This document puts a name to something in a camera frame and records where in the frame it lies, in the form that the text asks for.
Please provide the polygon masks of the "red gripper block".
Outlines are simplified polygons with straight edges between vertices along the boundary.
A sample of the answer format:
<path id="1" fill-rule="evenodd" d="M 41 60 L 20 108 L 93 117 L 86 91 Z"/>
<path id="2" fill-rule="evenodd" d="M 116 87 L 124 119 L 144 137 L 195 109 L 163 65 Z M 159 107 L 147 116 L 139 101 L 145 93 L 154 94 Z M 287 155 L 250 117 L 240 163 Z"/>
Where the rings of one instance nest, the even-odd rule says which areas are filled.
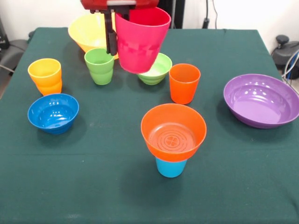
<path id="1" fill-rule="evenodd" d="M 113 29 L 111 10 L 129 21 L 130 9 L 152 8 L 158 5 L 158 0 L 81 0 L 84 9 L 91 13 L 105 12 L 107 53 L 112 56 L 117 54 L 117 35 Z"/>

